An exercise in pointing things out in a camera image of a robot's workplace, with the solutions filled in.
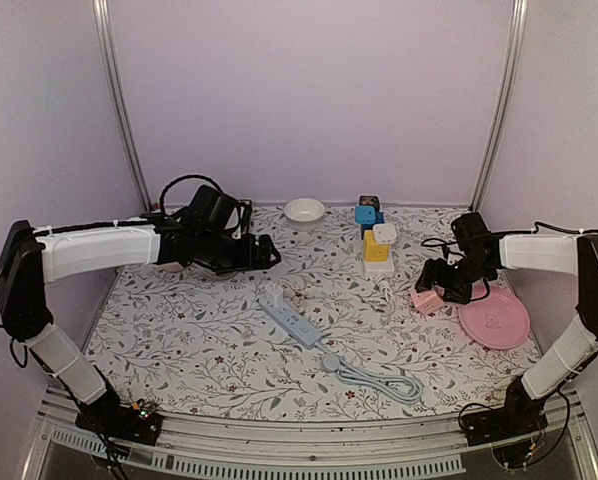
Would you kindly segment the pink cube socket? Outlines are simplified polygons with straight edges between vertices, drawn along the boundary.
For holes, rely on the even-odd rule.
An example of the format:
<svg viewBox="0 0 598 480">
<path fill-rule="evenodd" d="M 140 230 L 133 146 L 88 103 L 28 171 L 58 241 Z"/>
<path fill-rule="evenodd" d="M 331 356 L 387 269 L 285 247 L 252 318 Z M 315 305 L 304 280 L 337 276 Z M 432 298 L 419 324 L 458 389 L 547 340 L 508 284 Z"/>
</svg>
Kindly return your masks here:
<svg viewBox="0 0 598 480">
<path fill-rule="evenodd" d="M 434 290 L 424 292 L 410 291 L 414 308 L 424 315 L 431 314 L 444 306 L 443 299 Z"/>
</svg>

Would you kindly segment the white charger plug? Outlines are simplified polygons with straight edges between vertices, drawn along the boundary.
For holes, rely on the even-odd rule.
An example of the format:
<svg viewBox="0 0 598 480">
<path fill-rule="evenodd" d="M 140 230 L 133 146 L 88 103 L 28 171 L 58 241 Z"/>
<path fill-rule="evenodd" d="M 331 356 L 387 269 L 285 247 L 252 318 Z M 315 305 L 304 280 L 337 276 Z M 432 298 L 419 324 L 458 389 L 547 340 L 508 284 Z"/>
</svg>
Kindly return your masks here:
<svg viewBox="0 0 598 480">
<path fill-rule="evenodd" d="M 277 283 L 271 282 L 265 286 L 265 296 L 267 302 L 275 308 L 279 308 L 284 301 L 284 289 Z"/>
</svg>

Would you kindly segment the white power strip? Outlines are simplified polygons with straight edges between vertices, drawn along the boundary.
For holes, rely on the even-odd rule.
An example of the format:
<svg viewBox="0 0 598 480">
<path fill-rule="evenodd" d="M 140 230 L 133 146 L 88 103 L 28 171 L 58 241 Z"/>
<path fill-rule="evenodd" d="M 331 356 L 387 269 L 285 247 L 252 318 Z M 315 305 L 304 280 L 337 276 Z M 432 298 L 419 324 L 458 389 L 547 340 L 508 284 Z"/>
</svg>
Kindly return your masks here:
<svg viewBox="0 0 598 480">
<path fill-rule="evenodd" d="M 376 275 L 384 275 L 392 277 L 395 273 L 395 263 L 392 252 L 388 252 L 385 261 L 363 261 L 363 271 L 366 276 L 373 277 Z"/>
</svg>

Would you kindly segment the white travel adapter plug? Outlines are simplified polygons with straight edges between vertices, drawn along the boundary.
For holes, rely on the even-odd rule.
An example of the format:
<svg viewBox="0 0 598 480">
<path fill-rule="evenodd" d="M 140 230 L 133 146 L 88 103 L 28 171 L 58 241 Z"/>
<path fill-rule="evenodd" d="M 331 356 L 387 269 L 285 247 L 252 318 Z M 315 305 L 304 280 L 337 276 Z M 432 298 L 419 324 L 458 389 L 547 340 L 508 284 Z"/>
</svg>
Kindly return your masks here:
<svg viewBox="0 0 598 480">
<path fill-rule="evenodd" d="M 392 245 L 397 240 L 397 230 L 392 223 L 377 223 L 372 229 L 374 241 L 378 245 Z"/>
</svg>

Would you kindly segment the grey-blue power strip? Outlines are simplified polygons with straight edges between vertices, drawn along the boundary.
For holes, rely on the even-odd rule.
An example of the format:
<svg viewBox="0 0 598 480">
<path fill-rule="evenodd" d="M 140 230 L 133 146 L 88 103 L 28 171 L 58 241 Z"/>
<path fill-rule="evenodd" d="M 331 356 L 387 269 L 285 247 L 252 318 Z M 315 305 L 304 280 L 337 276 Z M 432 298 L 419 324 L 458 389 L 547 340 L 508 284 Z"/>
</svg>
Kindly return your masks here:
<svg viewBox="0 0 598 480">
<path fill-rule="evenodd" d="M 306 349 L 315 347 L 322 338 L 322 332 L 285 301 L 280 301 L 278 306 L 267 299 L 259 299 L 258 303 L 271 319 Z"/>
</svg>

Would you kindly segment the light blue adapter plug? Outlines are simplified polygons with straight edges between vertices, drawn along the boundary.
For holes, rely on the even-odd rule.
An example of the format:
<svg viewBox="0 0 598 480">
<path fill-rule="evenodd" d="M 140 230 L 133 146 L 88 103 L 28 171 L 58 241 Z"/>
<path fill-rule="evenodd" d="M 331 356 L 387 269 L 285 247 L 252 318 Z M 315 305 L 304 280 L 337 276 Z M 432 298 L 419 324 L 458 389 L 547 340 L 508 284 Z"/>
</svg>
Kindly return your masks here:
<svg viewBox="0 0 598 480">
<path fill-rule="evenodd" d="M 371 205 L 357 205 L 354 210 L 355 222 L 359 225 L 374 225 L 377 210 Z"/>
</svg>

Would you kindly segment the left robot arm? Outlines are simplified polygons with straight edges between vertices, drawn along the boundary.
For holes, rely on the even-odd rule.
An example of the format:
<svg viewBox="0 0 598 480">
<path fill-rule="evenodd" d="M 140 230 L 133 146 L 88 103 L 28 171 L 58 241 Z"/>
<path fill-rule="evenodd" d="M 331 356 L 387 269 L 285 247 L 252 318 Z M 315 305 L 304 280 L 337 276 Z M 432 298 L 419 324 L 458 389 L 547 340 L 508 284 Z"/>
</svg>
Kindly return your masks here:
<svg viewBox="0 0 598 480">
<path fill-rule="evenodd" d="M 56 230 L 12 224 L 0 256 L 0 329 L 63 384 L 92 431 L 127 433 L 148 420 L 124 407 L 104 375 L 55 323 L 47 284 L 65 277 L 126 265 L 196 264 L 218 274 L 268 270 L 281 255 L 267 234 L 243 233 L 206 221 L 148 214 Z"/>
</svg>

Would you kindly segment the yellow cube socket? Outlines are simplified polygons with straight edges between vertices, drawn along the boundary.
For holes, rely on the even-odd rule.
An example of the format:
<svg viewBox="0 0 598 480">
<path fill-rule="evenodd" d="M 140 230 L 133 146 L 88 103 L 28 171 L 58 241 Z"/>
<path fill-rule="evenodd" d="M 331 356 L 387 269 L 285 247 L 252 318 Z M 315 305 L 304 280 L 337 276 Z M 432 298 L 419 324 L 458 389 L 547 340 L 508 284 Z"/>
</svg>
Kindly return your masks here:
<svg viewBox="0 0 598 480">
<path fill-rule="evenodd" d="M 366 230 L 363 238 L 363 260 L 365 262 L 386 262 L 390 251 L 389 244 L 379 244 L 372 230 Z"/>
</svg>

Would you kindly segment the dark blue cube socket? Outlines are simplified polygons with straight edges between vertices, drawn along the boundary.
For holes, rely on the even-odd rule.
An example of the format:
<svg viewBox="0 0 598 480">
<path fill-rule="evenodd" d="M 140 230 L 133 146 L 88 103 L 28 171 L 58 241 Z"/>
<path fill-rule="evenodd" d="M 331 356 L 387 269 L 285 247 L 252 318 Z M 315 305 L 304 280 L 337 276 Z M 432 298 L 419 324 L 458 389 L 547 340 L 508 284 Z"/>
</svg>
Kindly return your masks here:
<svg viewBox="0 0 598 480">
<path fill-rule="evenodd" d="M 360 223 L 360 238 L 364 239 L 365 232 L 370 231 L 377 224 L 383 224 L 385 222 L 384 213 L 376 212 L 373 221 L 370 221 L 369 216 L 365 216 Z"/>
</svg>

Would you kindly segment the dark patterned cube socket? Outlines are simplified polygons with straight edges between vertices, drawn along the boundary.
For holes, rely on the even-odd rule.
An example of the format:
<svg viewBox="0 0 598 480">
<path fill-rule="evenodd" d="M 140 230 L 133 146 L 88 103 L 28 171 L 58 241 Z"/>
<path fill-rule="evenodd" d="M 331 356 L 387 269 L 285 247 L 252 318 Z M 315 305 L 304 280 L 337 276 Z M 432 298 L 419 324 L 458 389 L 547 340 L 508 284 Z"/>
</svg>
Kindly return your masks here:
<svg viewBox="0 0 598 480">
<path fill-rule="evenodd" d="M 361 195 L 359 197 L 359 206 L 373 207 L 375 211 L 380 210 L 380 200 L 378 196 L 374 195 Z"/>
</svg>

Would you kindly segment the pink plate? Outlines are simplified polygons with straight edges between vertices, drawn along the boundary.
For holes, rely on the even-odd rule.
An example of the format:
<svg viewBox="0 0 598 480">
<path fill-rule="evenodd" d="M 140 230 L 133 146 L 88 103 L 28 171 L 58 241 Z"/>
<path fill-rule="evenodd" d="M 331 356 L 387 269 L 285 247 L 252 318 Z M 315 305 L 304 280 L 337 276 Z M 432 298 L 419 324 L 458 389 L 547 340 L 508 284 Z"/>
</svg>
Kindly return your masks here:
<svg viewBox="0 0 598 480">
<path fill-rule="evenodd" d="M 458 315 L 465 333 L 490 349 L 516 348 L 530 333 L 530 317 L 525 306 L 505 288 L 491 287 L 486 298 L 460 305 Z"/>
</svg>

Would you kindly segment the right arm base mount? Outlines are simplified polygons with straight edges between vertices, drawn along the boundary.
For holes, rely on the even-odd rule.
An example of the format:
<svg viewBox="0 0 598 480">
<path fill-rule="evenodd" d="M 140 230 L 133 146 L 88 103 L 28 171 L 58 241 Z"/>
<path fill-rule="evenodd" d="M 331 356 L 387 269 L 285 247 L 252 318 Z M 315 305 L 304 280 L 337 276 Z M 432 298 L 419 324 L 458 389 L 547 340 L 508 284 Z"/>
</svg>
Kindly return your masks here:
<svg viewBox="0 0 598 480">
<path fill-rule="evenodd" d="M 492 408 L 471 402 L 457 416 L 459 429 L 470 447 L 493 445 L 495 461 L 508 470 L 530 465 L 545 437 L 546 415 L 539 410 L 528 416 L 510 417 L 503 407 Z"/>
</svg>

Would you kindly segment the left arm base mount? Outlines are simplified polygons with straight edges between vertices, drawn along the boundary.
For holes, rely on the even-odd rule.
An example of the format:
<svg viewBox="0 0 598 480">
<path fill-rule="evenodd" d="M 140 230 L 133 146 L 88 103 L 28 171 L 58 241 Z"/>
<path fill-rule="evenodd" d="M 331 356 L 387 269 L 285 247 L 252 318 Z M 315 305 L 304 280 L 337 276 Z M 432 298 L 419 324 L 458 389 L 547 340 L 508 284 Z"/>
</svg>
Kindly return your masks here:
<svg viewBox="0 0 598 480">
<path fill-rule="evenodd" d="M 105 439 L 119 439 L 155 446 L 164 417 L 159 413 L 145 414 L 141 408 L 123 406 L 116 401 L 99 399 L 91 405 L 77 402 L 77 427 L 101 435 Z"/>
</svg>

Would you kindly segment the right aluminium frame post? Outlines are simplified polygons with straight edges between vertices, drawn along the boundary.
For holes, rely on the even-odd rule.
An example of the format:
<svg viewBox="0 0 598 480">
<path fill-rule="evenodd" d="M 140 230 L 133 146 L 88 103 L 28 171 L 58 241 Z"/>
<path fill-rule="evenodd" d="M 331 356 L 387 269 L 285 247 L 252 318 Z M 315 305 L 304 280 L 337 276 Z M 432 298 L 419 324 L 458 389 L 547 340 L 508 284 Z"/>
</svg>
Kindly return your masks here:
<svg viewBox="0 0 598 480">
<path fill-rule="evenodd" d="M 528 0 L 514 0 L 512 2 L 503 71 L 483 159 L 469 206 L 472 211 L 479 211 L 483 206 L 494 171 L 522 55 L 528 6 Z"/>
</svg>

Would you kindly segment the left aluminium frame post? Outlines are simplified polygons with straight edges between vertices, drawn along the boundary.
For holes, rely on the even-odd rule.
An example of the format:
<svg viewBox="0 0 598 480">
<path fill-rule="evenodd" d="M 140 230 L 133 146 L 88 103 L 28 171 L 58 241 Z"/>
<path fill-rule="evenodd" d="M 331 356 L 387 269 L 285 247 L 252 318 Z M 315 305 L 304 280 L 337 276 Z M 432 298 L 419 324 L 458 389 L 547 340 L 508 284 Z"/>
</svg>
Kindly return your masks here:
<svg viewBox="0 0 598 480">
<path fill-rule="evenodd" d="M 110 90 L 122 146 L 128 162 L 130 175 L 142 210 L 150 211 L 152 207 L 152 200 L 140 162 L 123 92 L 122 79 L 117 60 L 111 24 L 109 2 L 106 0 L 93 0 L 92 7 L 104 71 Z"/>
</svg>

